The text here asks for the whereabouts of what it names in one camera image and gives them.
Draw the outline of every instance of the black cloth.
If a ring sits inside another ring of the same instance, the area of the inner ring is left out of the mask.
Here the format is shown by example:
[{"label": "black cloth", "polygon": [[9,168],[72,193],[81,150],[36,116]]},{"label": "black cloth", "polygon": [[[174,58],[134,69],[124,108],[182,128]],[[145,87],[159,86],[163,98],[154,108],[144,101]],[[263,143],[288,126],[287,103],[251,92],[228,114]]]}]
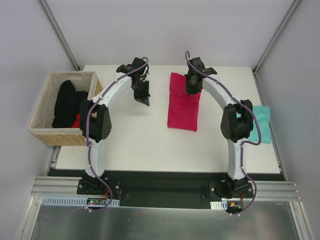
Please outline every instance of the black cloth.
[{"label": "black cloth", "polygon": [[86,91],[75,90],[70,80],[60,86],[54,106],[53,128],[71,128],[80,113],[80,103],[87,99]]}]

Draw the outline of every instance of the red wire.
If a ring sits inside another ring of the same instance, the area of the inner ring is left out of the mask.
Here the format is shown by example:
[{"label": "red wire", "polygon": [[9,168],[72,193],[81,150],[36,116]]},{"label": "red wire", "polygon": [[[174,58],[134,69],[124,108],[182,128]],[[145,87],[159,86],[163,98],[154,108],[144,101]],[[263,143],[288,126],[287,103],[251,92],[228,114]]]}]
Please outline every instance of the red wire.
[{"label": "red wire", "polygon": [[101,200],[106,200],[107,196],[108,196],[108,189],[105,188],[105,194],[104,194],[104,196],[100,199],[100,201],[101,201]]}]

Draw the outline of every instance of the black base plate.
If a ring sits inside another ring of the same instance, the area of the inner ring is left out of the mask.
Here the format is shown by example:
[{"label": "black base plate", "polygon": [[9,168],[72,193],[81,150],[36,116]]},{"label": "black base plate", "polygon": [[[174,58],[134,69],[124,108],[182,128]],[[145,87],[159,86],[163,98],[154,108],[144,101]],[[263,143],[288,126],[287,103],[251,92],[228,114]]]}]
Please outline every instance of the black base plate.
[{"label": "black base plate", "polygon": [[[225,173],[105,171],[101,179],[110,186],[113,198],[120,200],[123,207],[210,209],[210,202],[221,201],[212,188],[225,179]],[[252,189],[251,184],[235,192],[234,198],[240,198],[241,192],[245,198],[252,198],[249,188]],[[90,184],[86,174],[78,183],[79,195],[103,196],[105,192],[102,183]]]}]

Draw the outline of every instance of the red cloth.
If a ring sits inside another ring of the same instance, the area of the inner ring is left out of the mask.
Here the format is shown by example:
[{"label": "red cloth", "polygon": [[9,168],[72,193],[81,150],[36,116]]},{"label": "red cloth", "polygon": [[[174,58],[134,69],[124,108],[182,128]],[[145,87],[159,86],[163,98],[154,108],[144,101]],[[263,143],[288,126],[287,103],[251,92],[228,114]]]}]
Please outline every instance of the red cloth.
[{"label": "red cloth", "polygon": [[186,94],[186,77],[171,73],[168,128],[197,131],[201,93]]},{"label": "red cloth", "polygon": [[76,120],[75,122],[73,123],[72,127],[73,129],[78,129],[80,127],[80,114],[78,114],[76,116]]}]

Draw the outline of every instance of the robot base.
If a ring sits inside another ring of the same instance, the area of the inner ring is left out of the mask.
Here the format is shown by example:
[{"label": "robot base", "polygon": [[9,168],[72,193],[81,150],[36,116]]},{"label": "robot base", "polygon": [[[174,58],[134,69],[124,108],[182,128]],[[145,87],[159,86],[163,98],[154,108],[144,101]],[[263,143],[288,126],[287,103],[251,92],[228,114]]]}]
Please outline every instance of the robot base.
[{"label": "robot base", "polygon": [[[121,193],[121,186],[118,181],[111,181],[107,177],[107,172],[105,171],[100,177],[105,183],[109,185],[113,192],[113,198],[118,199]],[[79,180],[78,188],[76,193],[79,195],[104,195],[106,193],[106,186],[100,182],[96,177],[89,176],[84,173],[82,179]]]},{"label": "robot base", "polygon": [[244,198],[253,197],[252,185],[246,177],[232,180],[228,174],[225,175],[226,180],[224,181],[210,182],[210,195],[212,198],[214,195],[225,199],[241,198],[241,193],[244,193]]}]

